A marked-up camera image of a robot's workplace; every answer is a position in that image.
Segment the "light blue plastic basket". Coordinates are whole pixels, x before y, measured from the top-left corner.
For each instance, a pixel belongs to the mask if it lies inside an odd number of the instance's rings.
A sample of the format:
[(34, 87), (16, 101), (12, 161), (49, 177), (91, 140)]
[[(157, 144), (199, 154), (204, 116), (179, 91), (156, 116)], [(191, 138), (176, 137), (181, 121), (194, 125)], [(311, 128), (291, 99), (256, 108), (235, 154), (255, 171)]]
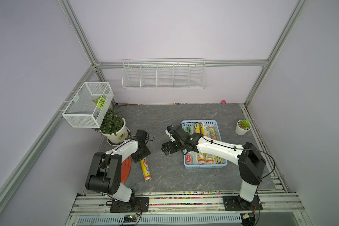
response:
[[(185, 121), (182, 121), (182, 128), (184, 127), (184, 125), (188, 125), (188, 126), (191, 126), (192, 129), (193, 129), (193, 132), (194, 132), (194, 123), (197, 122), (197, 121), (190, 121), (190, 120), (185, 120)], [(215, 120), (204, 120), (204, 122), (206, 123), (206, 126), (207, 126), (207, 131), (208, 131), (208, 128), (209, 127), (214, 127), (214, 130), (215, 130), (215, 133), (216, 133), (216, 137), (217, 137), (217, 141), (222, 141), (221, 139), (221, 135), (220, 135), (220, 131), (218, 129), (218, 124)], [(186, 156), (184, 155), (184, 166), (186, 169), (218, 169), (218, 168), (223, 168), (225, 166), (227, 166), (228, 164), (228, 161), (224, 158), (222, 158), (223, 160), (223, 164), (216, 164), (215, 163), (215, 157), (213, 157), (213, 160), (214, 160), (214, 164), (203, 164), (203, 165), (186, 165)]]

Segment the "yellow plastic wrap roll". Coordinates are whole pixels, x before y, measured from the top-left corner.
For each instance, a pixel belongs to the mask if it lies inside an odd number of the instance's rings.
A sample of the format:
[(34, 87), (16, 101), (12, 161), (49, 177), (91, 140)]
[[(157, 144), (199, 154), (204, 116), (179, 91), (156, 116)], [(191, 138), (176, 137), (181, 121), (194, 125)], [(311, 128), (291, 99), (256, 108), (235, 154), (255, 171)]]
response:
[[(217, 140), (217, 137), (216, 137), (216, 133), (215, 133), (214, 127), (209, 127), (209, 128), (208, 128), (208, 132), (209, 132), (209, 135), (210, 135), (211, 139)], [(220, 157), (218, 157), (218, 156), (213, 156), (213, 157), (215, 157), (215, 163), (216, 163), (216, 164), (223, 164), (222, 158), (220, 158)]]

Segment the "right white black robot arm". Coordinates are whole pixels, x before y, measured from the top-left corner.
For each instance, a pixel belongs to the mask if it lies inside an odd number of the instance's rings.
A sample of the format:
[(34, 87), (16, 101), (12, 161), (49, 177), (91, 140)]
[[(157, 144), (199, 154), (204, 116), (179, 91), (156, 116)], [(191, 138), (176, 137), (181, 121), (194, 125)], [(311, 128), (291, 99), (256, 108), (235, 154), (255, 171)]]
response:
[(266, 160), (260, 151), (247, 142), (245, 145), (235, 145), (213, 140), (199, 133), (188, 134), (181, 126), (168, 126), (165, 133), (170, 141), (162, 144), (165, 155), (181, 151), (211, 154), (238, 166), (242, 179), (238, 202), (250, 204), (254, 201), (258, 186), (262, 182)]

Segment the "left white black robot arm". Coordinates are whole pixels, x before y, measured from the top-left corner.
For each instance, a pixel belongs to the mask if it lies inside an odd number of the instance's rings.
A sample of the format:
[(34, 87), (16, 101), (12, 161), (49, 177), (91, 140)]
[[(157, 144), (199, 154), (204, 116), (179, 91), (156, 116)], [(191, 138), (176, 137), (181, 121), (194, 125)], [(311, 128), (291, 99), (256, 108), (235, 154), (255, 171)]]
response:
[(145, 130), (137, 130), (134, 137), (107, 152), (94, 154), (85, 188), (89, 191), (103, 193), (124, 203), (132, 202), (134, 192), (121, 182), (122, 163), (130, 158), (134, 163), (150, 155), (147, 147), (149, 135)]

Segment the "red orange work glove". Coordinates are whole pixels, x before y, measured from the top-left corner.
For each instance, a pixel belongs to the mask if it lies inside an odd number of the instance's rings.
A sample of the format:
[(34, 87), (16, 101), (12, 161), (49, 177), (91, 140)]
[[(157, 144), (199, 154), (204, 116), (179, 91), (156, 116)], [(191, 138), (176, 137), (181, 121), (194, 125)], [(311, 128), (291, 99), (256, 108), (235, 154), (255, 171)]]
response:
[(121, 182), (125, 183), (131, 171), (132, 158), (126, 158), (121, 164)]

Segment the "large potted green plant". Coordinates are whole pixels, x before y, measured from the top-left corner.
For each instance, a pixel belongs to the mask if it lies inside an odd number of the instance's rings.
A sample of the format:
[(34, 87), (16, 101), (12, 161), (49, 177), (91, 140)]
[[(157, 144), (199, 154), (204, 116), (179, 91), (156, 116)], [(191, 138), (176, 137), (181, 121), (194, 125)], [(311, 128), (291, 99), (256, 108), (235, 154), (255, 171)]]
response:
[(107, 110), (101, 126), (94, 130), (100, 132), (112, 145), (121, 144), (129, 137), (126, 120), (114, 109)]

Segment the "small white potted succulent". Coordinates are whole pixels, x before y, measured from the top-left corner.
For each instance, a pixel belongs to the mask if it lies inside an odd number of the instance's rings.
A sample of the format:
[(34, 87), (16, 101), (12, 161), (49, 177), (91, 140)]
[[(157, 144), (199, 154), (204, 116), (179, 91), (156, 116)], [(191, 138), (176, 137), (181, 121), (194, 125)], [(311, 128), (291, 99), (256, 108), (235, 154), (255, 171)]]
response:
[(251, 129), (251, 124), (248, 120), (239, 120), (236, 124), (235, 132), (239, 136), (243, 136)]

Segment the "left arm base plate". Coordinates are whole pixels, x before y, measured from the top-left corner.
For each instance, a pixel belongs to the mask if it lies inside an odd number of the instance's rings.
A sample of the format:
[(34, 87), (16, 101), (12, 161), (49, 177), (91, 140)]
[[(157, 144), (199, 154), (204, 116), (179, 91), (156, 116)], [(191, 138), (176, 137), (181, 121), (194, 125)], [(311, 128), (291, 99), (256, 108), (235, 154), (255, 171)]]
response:
[(111, 213), (127, 213), (127, 212), (148, 212), (149, 198), (144, 196), (133, 195), (129, 202), (112, 201), (110, 212)]

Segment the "aluminium rail frame front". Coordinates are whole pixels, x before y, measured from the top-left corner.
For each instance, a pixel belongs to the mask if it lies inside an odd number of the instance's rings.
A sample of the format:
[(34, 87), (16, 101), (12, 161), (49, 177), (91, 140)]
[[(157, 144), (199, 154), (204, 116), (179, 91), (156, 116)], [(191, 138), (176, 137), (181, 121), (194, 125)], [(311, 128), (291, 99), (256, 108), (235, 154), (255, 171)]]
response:
[(205, 225), (211, 223), (244, 223), (261, 225), (266, 214), (290, 215), (290, 224), (311, 226), (305, 207), (296, 193), (260, 191), (261, 211), (225, 211), (223, 196), (235, 192), (177, 192), (144, 193), (149, 198), (148, 212), (111, 213), (113, 199), (90, 194), (79, 196), (66, 221), (67, 226), (149, 226), (149, 225)]

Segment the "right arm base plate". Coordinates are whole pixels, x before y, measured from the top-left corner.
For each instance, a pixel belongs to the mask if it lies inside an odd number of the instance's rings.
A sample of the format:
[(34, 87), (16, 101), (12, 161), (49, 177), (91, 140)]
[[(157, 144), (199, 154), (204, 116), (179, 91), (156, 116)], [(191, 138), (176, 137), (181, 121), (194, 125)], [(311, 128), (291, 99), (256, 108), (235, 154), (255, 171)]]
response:
[(223, 203), (225, 211), (261, 211), (263, 210), (262, 204), (258, 195), (255, 195), (251, 202), (246, 201), (239, 195), (227, 195), (223, 196)]

